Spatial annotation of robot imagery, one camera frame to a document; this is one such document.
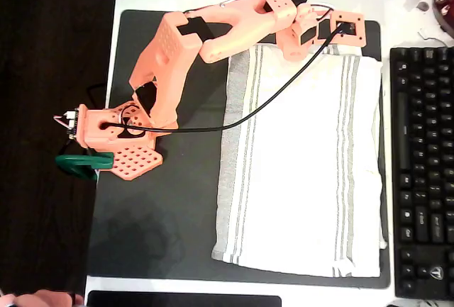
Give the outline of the person's bare hand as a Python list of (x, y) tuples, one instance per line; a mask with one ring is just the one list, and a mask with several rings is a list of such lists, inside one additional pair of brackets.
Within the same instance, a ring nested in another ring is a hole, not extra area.
[(84, 298), (64, 291), (41, 289), (32, 294), (5, 294), (1, 291), (1, 307), (84, 307)]

